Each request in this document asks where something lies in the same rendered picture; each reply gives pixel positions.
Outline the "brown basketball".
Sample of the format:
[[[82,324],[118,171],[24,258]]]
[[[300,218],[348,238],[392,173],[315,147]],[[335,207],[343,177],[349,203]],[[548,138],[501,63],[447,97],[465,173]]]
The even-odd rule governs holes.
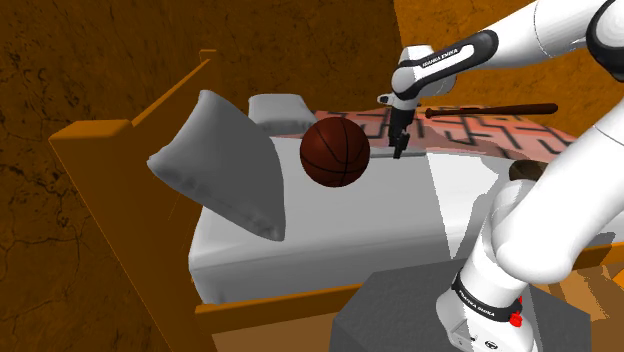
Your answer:
[[[313,181],[339,188],[363,175],[370,152],[368,138],[358,124],[343,117],[329,117],[305,132],[299,154],[304,171]]]

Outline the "pink black patterned blanket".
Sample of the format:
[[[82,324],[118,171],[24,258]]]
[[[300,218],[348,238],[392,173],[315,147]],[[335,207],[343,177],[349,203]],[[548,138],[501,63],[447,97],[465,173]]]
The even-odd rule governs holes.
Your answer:
[[[575,138],[518,115],[451,115],[427,119],[422,109],[408,126],[410,150],[465,152],[551,161]]]

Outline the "dark brown baseball bat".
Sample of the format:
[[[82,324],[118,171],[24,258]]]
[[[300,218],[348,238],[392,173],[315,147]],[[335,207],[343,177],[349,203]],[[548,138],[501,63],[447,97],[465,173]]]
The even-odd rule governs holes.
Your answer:
[[[486,107],[486,108],[459,108],[452,110],[427,109],[425,117],[428,119],[438,116],[451,115],[544,115],[558,111],[555,103],[522,104],[512,106]]]

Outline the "orange wooden bed white mattress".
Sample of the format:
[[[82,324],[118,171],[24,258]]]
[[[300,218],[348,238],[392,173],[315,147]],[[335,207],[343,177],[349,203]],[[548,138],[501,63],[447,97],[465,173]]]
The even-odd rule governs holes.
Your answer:
[[[422,150],[394,159],[390,112],[348,87],[307,82],[318,119],[360,125],[380,152],[355,183],[302,168],[299,134],[270,138],[284,180],[286,236],[256,236],[172,189],[147,166],[202,90],[246,115],[242,69],[216,51],[134,119],[77,121],[50,138],[171,352],[327,352],[331,321],[376,271],[464,259],[517,159]]]

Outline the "small grey pillow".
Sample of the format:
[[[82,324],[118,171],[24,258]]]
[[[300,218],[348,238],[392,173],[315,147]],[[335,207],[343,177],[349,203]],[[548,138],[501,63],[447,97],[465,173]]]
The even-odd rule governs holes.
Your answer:
[[[318,121],[297,94],[257,94],[248,102],[249,118],[270,136],[303,134]]]

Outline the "brown round object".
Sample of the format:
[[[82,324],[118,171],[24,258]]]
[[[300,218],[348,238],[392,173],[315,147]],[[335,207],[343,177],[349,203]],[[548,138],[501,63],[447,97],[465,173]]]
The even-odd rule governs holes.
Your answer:
[[[548,164],[542,161],[536,160],[515,160],[509,167],[508,175],[509,180],[532,180],[538,181]]]

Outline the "large grey pillow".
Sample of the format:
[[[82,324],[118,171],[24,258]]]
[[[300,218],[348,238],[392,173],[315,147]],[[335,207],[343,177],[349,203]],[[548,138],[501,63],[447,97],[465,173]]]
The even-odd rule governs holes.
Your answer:
[[[285,238],[284,180],[276,148],[218,94],[199,93],[184,125],[147,166],[172,189],[252,234]]]

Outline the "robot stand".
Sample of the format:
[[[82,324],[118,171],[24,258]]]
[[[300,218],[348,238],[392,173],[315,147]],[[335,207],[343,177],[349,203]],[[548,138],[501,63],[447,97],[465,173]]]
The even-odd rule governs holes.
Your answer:
[[[462,352],[436,312],[462,260],[372,274],[333,320],[329,352]],[[590,316],[534,286],[524,318],[539,352],[592,352]]]

